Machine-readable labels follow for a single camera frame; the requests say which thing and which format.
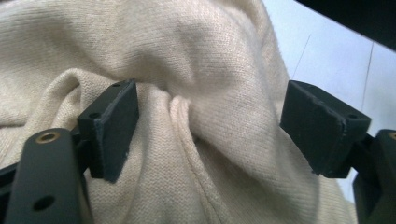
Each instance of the white surface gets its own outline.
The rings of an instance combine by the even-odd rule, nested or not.
[[[396,53],[292,0],[262,0],[292,79],[321,87],[372,118],[369,133],[396,129]],[[355,171],[339,180],[354,202]]]

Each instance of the beige sweater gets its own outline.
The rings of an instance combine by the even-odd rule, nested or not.
[[[141,118],[119,182],[88,178],[97,223],[356,222],[278,127],[288,75],[260,0],[1,3],[0,166],[128,78]]]

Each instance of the crumpled cloth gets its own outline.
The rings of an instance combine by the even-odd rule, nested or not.
[[[129,78],[141,117],[119,181],[87,179],[96,223],[356,222],[278,126],[289,78],[259,0],[1,3],[1,167]]]

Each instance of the fabric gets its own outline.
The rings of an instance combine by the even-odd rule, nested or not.
[[[278,127],[288,75],[259,0],[8,1],[0,49],[1,167],[136,79],[120,179],[88,177],[96,223],[356,222]]]

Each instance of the black object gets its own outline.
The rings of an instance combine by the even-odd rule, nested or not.
[[[31,136],[18,164],[0,170],[0,223],[92,223],[83,173],[112,183],[120,176],[138,120],[136,85],[110,86],[69,132]]]
[[[359,223],[396,220],[396,131],[366,133],[370,119],[310,84],[290,81],[280,126],[317,175],[345,178],[351,167]]]
[[[390,49],[396,50],[395,0],[297,0]]]

